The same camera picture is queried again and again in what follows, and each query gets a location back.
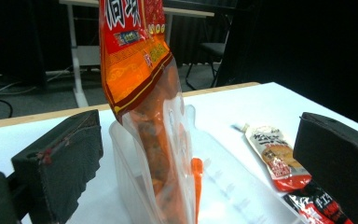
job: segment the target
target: table edge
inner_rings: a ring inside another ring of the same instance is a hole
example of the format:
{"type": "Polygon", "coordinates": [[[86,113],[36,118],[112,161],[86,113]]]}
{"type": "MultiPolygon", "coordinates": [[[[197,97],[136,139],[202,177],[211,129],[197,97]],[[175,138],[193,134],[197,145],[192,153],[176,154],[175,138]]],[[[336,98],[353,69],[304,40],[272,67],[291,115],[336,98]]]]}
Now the table edge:
{"type": "MultiPolygon", "coordinates": [[[[251,86],[259,85],[258,82],[246,82],[236,85],[229,85],[229,86],[223,86],[223,87],[216,87],[216,88],[210,88],[210,89],[204,89],[204,90],[198,90],[198,91],[186,91],[183,92],[183,96],[189,97],[189,96],[196,96],[201,94],[207,94],[212,92],[218,92],[218,91],[230,91],[235,90],[239,88],[246,88],[251,86]]],[[[11,119],[0,119],[0,127],[6,127],[16,124],[22,124],[22,123],[29,123],[29,122],[36,122],[40,120],[45,119],[56,119],[61,117],[69,117],[74,114],[78,114],[84,111],[89,111],[97,109],[99,111],[102,110],[108,110],[110,109],[109,104],[103,104],[103,105],[92,105],[92,106],[86,106],[86,107],[80,107],[80,108],[72,108],[72,109],[65,109],[65,110],[59,110],[59,111],[53,111],[53,112],[47,112],[47,113],[41,113],[41,114],[34,114],[34,115],[28,115],[28,116],[22,116],[22,117],[16,117],[11,119]]]]}

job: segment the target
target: small snack packet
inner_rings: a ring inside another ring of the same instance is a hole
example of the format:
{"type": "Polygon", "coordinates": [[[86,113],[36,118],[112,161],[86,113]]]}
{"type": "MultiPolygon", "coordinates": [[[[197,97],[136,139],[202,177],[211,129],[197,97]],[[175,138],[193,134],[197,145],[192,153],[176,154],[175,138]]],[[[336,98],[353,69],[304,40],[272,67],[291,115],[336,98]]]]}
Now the small snack packet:
{"type": "Polygon", "coordinates": [[[267,165],[275,187],[280,191],[304,188],[311,180],[307,170],[293,158],[293,148],[284,140],[282,132],[274,127],[241,129],[261,160],[267,165]]]}
{"type": "Polygon", "coordinates": [[[303,189],[283,195],[283,199],[309,223],[352,224],[339,204],[314,181],[303,189]]]}

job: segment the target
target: red snack package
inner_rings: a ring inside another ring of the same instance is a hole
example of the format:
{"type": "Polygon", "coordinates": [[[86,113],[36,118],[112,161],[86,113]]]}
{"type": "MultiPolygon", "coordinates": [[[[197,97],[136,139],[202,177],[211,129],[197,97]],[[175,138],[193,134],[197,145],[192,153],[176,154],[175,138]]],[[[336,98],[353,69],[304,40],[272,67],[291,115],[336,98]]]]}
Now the red snack package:
{"type": "Polygon", "coordinates": [[[242,129],[249,144],[267,165],[275,187],[280,191],[304,188],[311,180],[306,169],[293,158],[293,149],[279,129],[262,126],[242,129]]]}
{"type": "Polygon", "coordinates": [[[159,223],[195,223],[185,108],[164,32],[161,0],[100,0],[103,89],[143,150],[151,209],[159,223]]]}
{"type": "Polygon", "coordinates": [[[283,199],[309,223],[352,224],[339,204],[314,181],[303,189],[283,195],[283,199]]]}

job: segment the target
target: chair leg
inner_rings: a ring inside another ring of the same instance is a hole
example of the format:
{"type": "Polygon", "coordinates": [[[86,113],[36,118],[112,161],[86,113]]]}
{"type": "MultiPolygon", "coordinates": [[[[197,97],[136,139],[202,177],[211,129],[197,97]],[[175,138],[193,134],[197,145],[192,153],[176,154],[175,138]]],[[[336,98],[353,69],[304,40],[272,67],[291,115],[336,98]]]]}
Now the chair leg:
{"type": "Polygon", "coordinates": [[[211,87],[213,87],[215,81],[216,81],[216,78],[217,78],[217,74],[216,74],[216,70],[214,69],[214,66],[213,66],[213,58],[212,57],[209,57],[210,59],[210,62],[209,64],[211,65],[211,68],[212,68],[212,75],[213,75],[213,80],[212,80],[212,83],[211,83],[211,87]]]}
{"type": "Polygon", "coordinates": [[[189,82],[188,82],[188,76],[190,75],[191,68],[193,67],[193,63],[190,64],[190,67],[188,67],[187,74],[186,74],[186,85],[193,91],[196,91],[197,89],[194,88],[189,82]]]}
{"type": "Polygon", "coordinates": [[[215,70],[215,74],[214,74],[214,76],[213,76],[213,81],[212,81],[212,84],[211,84],[211,88],[213,88],[213,87],[216,85],[217,75],[219,74],[219,70],[220,70],[220,66],[219,66],[219,68],[217,69],[217,71],[215,70]]]}

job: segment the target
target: white table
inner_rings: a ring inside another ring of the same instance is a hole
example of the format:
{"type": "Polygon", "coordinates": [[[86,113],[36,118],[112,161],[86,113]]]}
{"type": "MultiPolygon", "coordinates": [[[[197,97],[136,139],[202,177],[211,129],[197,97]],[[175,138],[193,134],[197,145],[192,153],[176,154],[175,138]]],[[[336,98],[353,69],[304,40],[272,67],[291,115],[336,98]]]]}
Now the white table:
{"type": "MultiPolygon", "coordinates": [[[[71,48],[72,48],[72,63],[75,74],[75,87],[74,94],[78,107],[88,106],[86,95],[83,92],[80,75],[80,65],[96,65],[100,64],[100,49],[99,46],[78,46],[76,43],[76,31],[73,6],[79,7],[98,7],[98,0],[60,0],[60,4],[67,5],[68,8],[68,20],[69,20],[69,33],[71,36],[71,48]]],[[[213,17],[212,12],[203,12],[196,10],[187,10],[181,8],[164,7],[164,13],[167,15],[166,20],[166,35],[165,39],[168,45],[170,45],[172,18],[173,15],[188,16],[188,17],[213,17]]]]}
{"type": "MultiPolygon", "coordinates": [[[[317,105],[276,83],[188,96],[185,97],[185,104],[196,108],[196,127],[209,133],[277,196],[282,194],[271,184],[265,165],[243,141],[242,133],[230,127],[232,124],[249,122],[251,125],[273,125],[284,132],[291,145],[296,140],[299,117],[303,112],[339,120],[358,131],[358,123],[353,120],[317,105]]],[[[130,223],[127,210],[122,206],[117,192],[112,142],[108,134],[108,128],[115,118],[108,107],[104,108],[100,111],[104,150],[103,158],[100,160],[101,168],[96,177],[88,183],[86,191],[79,199],[80,205],[69,223],[130,223]]],[[[10,158],[65,118],[43,119],[0,127],[0,171],[6,175],[11,174],[13,168],[10,158]]],[[[205,204],[201,205],[201,214],[204,207],[205,204]]],[[[219,208],[216,209],[215,215],[218,215],[219,208]]]]}

